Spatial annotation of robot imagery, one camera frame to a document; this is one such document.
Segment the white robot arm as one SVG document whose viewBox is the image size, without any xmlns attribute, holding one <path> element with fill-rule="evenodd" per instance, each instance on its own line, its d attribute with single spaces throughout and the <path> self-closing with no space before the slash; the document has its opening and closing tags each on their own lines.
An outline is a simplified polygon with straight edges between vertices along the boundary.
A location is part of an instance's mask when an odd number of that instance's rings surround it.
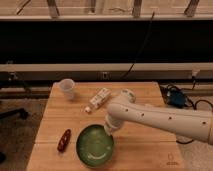
<svg viewBox="0 0 213 171">
<path fill-rule="evenodd" d="M 104 125 L 108 135 L 129 121 L 213 145 L 211 112 L 137 105 L 135 100 L 131 90 L 123 89 L 109 102 Z"/>
</svg>

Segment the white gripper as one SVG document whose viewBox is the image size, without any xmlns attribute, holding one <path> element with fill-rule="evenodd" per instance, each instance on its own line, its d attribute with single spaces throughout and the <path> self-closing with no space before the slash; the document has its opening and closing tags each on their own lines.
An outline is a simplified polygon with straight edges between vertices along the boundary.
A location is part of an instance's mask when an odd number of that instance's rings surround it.
<svg viewBox="0 0 213 171">
<path fill-rule="evenodd" d="M 112 135 L 114 132 L 121 129 L 123 122 L 119 119 L 113 118 L 112 116 L 105 117 L 104 130 L 108 135 Z"/>
</svg>

